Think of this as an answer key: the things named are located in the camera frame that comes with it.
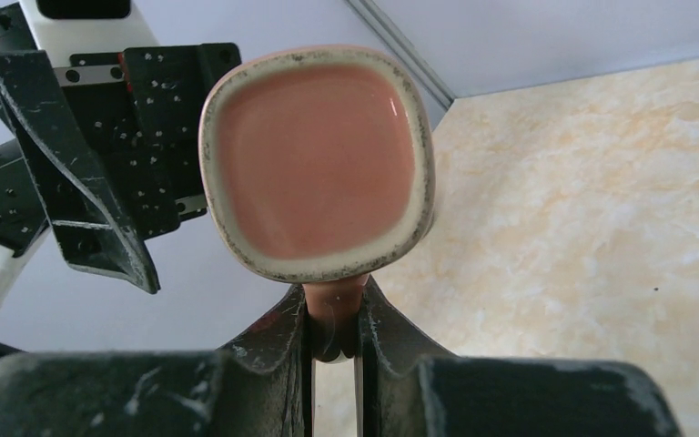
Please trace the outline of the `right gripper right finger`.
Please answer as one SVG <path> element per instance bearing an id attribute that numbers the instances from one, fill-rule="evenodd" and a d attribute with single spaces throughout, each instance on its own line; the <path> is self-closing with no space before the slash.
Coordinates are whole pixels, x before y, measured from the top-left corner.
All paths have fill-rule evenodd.
<path id="1" fill-rule="evenodd" d="M 361 436 L 679 436 L 663 391 L 619 361 L 459 356 L 374 280 L 355 360 Z"/>

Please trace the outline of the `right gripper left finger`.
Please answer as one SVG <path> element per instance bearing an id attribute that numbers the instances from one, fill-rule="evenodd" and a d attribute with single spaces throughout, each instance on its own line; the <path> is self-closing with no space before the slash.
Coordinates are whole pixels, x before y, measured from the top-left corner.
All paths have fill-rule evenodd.
<path id="1" fill-rule="evenodd" d="M 0 436 L 309 436 L 312 364 L 294 287 L 212 351 L 0 359 Z"/>

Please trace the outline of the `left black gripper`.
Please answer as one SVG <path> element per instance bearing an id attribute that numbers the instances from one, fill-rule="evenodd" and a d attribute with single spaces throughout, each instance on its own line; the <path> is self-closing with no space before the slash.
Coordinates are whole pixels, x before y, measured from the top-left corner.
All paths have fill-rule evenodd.
<path id="1" fill-rule="evenodd" d="M 51 229 L 71 269 L 155 294 L 145 242 L 207 213 L 197 130 L 232 43 L 83 54 L 0 53 L 0 243 L 17 254 Z"/>

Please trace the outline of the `pink mug small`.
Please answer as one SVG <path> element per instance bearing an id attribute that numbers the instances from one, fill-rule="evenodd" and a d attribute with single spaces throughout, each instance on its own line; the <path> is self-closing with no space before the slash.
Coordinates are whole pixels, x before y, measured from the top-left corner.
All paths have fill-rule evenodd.
<path id="1" fill-rule="evenodd" d="M 371 273 L 434 220 L 431 127 L 410 75 L 362 46 L 249 61 L 210 88 L 198 152 L 208 211 L 233 256 L 304 289 L 315 359 L 352 357 Z"/>

